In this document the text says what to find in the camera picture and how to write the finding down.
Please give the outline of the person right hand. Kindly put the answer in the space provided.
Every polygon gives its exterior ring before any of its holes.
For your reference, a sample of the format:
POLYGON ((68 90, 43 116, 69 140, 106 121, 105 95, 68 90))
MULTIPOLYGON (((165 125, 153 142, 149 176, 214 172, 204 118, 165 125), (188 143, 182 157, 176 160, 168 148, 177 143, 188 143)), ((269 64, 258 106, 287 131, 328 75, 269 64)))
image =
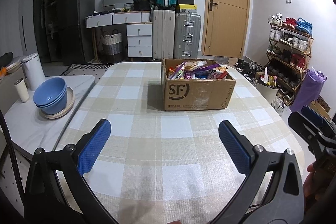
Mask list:
POLYGON ((314 181, 314 174, 315 174, 315 168, 313 166, 313 163, 311 163, 307 167, 308 175, 305 179, 305 182, 303 183, 303 194, 305 198, 308 198, 309 196, 313 195, 314 199, 316 201, 319 201, 322 196, 324 195, 326 189, 325 188, 317 188, 315 186, 314 181))

